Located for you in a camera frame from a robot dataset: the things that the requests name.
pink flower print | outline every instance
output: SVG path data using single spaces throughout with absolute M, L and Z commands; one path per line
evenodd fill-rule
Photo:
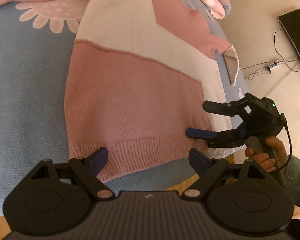
M 29 21 L 37 16 L 32 26 L 35 29 L 44 27 L 50 20 L 50 30 L 61 33 L 64 21 L 69 30 L 77 33 L 79 22 L 90 0 L 53 0 L 47 2 L 22 2 L 16 5 L 19 10 L 29 9 L 19 18 L 21 22 Z
M 216 2 L 215 2 L 215 0 L 206 0 L 204 2 L 204 5 L 207 6 L 207 7 L 209 7 L 209 8 L 211 8 L 211 7 L 213 7 L 213 6 L 216 5 Z

finger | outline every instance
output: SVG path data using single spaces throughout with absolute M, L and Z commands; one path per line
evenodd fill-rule
M 279 157 L 278 166 L 283 165 L 287 161 L 287 152 L 283 142 L 274 136 L 266 139 L 265 142 L 266 145 L 268 145 L 269 147 L 273 147 L 276 150 Z
M 268 160 L 265 160 L 265 161 L 261 162 L 260 166 L 264 170 L 269 170 L 270 168 L 273 167 L 274 164 L 275 164 L 275 159 L 268 159 Z
M 251 159 L 254 159 L 257 163 L 262 163 L 265 160 L 269 159 L 268 153 L 259 153 L 259 154 L 254 154 L 250 157 Z
M 266 170 L 266 172 L 272 172 L 275 171 L 275 167 L 271 167 L 270 169 Z
M 251 157 L 254 154 L 254 151 L 251 147 L 248 147 L 244 153 L 246 157 Z
M 274 148 L 276 151 L 285 151 L 284 144 L 282 141 L 280 141 L 277 137 L 272 136 L 270 138 L 266 139 L 266 145 L 269 147 Z

blue bedsheet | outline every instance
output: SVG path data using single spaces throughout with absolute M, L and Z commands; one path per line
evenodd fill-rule
M 211 32 L 225 38 L 218 22 L 199 0 L 184 0 L 200 10 Z M 75 34 L 65 25 L 60 34 L 47 24 L 34 29 L 20 22 L 25 10 L 17 3 L 0 7 L 0 215 L 2 203 L 15 185 L 42 159 L 66 162 L 68 143 L 64 91 Z M 227 101 L 247 92 L 240 73 L 231 87 L 222 55 L 216 55 Z M 240 120 L 231 119 L 233 127 Z M 136 172 L 107 185 L 112 190 L 162 190 L 194 174 L 187 159 Z

